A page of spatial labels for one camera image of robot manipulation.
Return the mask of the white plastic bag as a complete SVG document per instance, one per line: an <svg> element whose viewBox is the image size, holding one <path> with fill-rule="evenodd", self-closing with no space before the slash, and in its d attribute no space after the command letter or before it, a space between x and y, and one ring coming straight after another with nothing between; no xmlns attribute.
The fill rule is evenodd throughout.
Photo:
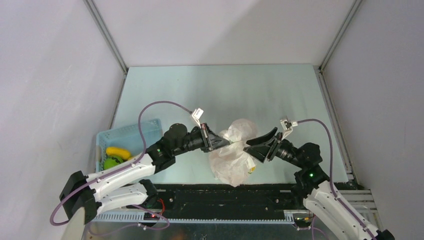
<svg viewBox="0 0 424 240"><path fill-rule="evenodd" d="M219 135L230 141L230 145L209 153L209 165L214 177L223 184L238 187L255 171L254 158L244 151L248 140L257 137L254 122L241 118L232 122Z"/></svg>

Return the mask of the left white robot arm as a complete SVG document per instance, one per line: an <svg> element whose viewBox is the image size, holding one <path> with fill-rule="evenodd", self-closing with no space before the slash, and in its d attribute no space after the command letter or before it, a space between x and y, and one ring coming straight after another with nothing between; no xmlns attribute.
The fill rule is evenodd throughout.
<svg viewBox="0 0 424 240"><path fill-rule="evenodd" d="M80 170L71 174L59 195L61 207L69 220L83 208L85 224L103 212L120 207L143 205L153 208L158 194L146 177L175 164L178 155L197 149L209 153L230 144L206 123L191 131L175 123L157 142L124 163L87 175Z"/></svg>

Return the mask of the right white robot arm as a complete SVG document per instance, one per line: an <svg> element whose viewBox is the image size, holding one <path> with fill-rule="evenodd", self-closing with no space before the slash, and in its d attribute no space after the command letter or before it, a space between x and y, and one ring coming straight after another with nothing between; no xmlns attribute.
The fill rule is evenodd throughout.
<svg viewBox="0 0 424 240"><path fill-rule="evenodd" d="M307 142L295 147L274 128L266 135L250 139L244 151L260 162L279 158L300 170L294 173L291 204L311 211L340 240L393 240L389 230L380 230L366 220L340 193L320 167L319 145Z"/></svg>

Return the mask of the fake yellow lemon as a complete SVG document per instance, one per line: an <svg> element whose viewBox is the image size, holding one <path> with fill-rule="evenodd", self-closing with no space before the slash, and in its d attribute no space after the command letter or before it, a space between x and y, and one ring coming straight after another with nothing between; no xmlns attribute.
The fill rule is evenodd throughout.
<svg viewBox="0 0 424 240"><path fill-rule="evenodd" d="M119 157L123 161L129 160L132 156L132 154L129 150L127 150L125 148L116 147L116 146L107 147L105 149L105 153L109 158Z"/></svg>

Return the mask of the fake lime green fruit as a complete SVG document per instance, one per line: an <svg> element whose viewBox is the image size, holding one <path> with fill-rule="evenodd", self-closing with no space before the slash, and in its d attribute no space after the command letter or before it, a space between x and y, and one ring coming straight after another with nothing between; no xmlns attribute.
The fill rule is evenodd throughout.
<svg viewBox="0 0 424 240"><path fill-rule="evenodd" d="M103 170L108 170L122 164L124 160L119 156L110 156L103 161Z"/></svg>

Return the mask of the light blue plastic basket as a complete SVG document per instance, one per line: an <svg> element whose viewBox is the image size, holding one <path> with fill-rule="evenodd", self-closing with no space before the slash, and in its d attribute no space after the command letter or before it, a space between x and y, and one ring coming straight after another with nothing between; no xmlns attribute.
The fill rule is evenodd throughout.
<svg viewBox="0 0 424 240"><path fill-rule="evenodd" d="M162 124L158 118L143 121L141 130L147 147L163 136ZM144 149L144 144L139 133L138 124L109 129L96 135L96 172L103 170L103 163L107 158L106 148L108 147L127 149L132 156L140 154Z"/></svg>

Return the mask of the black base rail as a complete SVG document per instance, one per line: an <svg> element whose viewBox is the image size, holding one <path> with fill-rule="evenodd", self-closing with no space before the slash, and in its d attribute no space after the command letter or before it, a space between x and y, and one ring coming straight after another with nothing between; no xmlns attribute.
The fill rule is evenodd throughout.
<svg viewBox="0 0 424 240"><path fill-rule="evenodd" d="M291 183L159 184L164 216L176 220L285 220L285 213L304 210Z"/></svg>

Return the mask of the right aluminium frame post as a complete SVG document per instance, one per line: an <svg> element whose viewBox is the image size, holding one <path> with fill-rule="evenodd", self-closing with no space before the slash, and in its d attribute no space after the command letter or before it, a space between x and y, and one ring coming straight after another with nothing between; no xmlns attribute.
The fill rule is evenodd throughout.
<svg viewBox="0 0 424 240"><path fill-rule="evenodd" d="M342 24L340 25L339 29L336 32L336 35L334 39L332 40L328 50L326 51L320 65L318 66L319 72L323 73L330 62L334 52L336 51L338 45L342 41L342 38L344 37L345 33L347 32L349 26L351 25L354 17L357 15L358 11L360 10L364 0L354 0L352 5L349 8L348 13L346 14L344 20L342 21Z"/></svg>

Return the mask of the aluminium frame post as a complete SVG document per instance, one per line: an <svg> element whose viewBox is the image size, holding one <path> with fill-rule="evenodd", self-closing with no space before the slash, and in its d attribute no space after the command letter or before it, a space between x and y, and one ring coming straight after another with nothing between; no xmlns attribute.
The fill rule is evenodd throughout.
<svg viewBox="0 0 424 240"><path fill-rule="evenodd" d="M338 45L342 41L342 38L344 37L345 33L347 32L349 26L351 25L354 17L357 15L358 11L360 10L364 0L354 0L352 5L349 8L348 13L346 14L344 20L342 21L342 24L340 25L339 29L336 32L336 35L334 39L332 40L328 50L326 51L320 65L318 66L319 72L323 73L330 62L334 52L336 51Z"/></svg>
<svg viewBox="0 0 424 240"><path fill-rule="evenodd" d="M92 16L100 34L102 35L103 39L105 40L106 45L108 46L109 50L111 51L114 59L118 63L120 69L122 72L126 75L128 73L129 67L124 61L124 58L122 54L119 51L119 48L109 31L107 24L94 0L83 0L84 4L86 5L90 15Z"/></svg>

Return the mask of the left aluminium frame post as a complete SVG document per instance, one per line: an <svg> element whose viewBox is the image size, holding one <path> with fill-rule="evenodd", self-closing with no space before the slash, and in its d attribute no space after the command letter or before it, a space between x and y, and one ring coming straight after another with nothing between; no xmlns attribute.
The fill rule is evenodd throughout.
<svg viewBox="0 0 424 240"><path fill-rule="evenodd" d="M128 73L129 67L124 61L124 58L122 54L119 51L119 48L109 31L107 24L94 0L83 0L84 4L86 5L90 15L92 16L100 34L102 35L103 39L105 40L106 45L108 46L109 50L111 51L114 59L118 63L120 69L122 72L126 75Z"/></svg>

